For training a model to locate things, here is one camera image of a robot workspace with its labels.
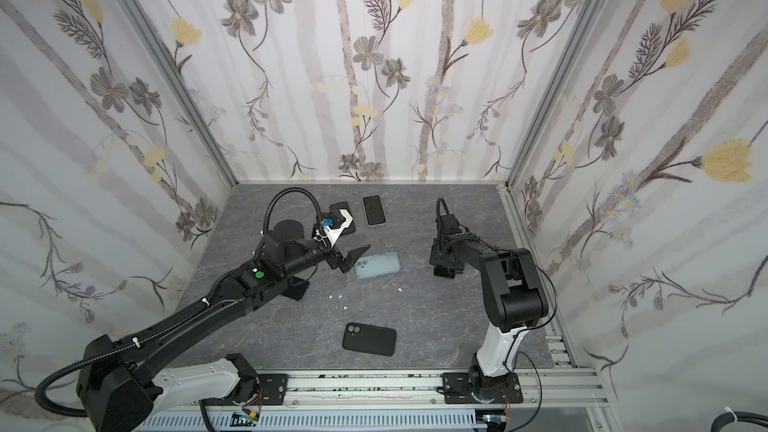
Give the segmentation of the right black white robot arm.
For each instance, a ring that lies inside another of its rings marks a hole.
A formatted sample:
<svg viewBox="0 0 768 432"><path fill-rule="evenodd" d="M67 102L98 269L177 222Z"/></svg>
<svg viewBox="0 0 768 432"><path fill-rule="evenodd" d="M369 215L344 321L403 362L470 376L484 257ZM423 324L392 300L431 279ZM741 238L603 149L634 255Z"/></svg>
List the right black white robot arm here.
<svg viewBox="0 0 768 432"><path fill-rule="evenodd" d="M513 402L514 363L525 336L549 313L539 270L527 249L504 249L484 241L450 212L438 212L430 264L438 277L453 279L466 266L479 272L489 319L485 338L473 355L466 385L443 386L447 398Z"/></svg>

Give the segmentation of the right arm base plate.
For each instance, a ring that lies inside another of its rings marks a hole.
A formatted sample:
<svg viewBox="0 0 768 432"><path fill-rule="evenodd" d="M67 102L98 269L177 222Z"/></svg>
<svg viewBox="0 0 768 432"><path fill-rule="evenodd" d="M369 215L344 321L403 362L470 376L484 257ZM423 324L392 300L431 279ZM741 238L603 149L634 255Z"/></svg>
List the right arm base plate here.
<svg viewBox="0 0 768 432"><path fill-rule="evenodd" d="M522 388L518 376L508 373L499 377L485 377L470 372L446 372L441 375L439 391L446 404L520 404Z"/></svg>

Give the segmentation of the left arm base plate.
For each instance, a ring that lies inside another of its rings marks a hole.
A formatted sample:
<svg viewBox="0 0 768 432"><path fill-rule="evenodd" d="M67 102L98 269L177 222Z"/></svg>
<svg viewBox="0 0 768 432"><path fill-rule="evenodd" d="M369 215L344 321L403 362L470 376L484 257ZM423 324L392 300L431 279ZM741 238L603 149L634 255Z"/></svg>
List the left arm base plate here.
<svg viewBox="0 0 768 432"><path fill-rule="evenodd" d="M235 402L247 406L280 406L287 392L288 374L256 373L242 378Z"/></svg>

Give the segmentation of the pale blue phone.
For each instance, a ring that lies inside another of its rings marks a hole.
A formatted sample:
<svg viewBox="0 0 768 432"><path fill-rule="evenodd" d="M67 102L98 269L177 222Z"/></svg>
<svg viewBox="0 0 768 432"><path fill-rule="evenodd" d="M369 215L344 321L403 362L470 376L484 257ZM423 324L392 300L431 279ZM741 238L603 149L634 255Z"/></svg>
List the pale blue phone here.
<svg viewBox="0 0 768 432"><path fill-rule="evenodd" d="M396 252L361 257L355 264L358 279L369 279L394 274L401 270L401 262Z"/></svg>

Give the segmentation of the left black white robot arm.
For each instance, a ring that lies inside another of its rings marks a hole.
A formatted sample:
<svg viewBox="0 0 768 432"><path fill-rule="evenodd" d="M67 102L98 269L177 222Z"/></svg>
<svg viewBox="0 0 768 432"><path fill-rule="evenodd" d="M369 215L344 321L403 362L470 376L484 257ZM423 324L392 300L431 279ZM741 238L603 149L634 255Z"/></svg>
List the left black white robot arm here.
<svg viewBox="0 0 768 432"><path fill-rule="evenodd" d="M249 260L217 278L191 305L118 341L93 340L81 360L38 384L36 404L56 415L87 417L98 431L132 431L165 405L249 399L258 375L240 354L183 371L170 382L164 380L168 366L212 333L287 292L296 274L320 263L342 272L352 269L367 249L342 254L336 246L352 225L345 209L322 215L309 238L301 228L290 237L289 223L278 223L263 232Z"/></svg>

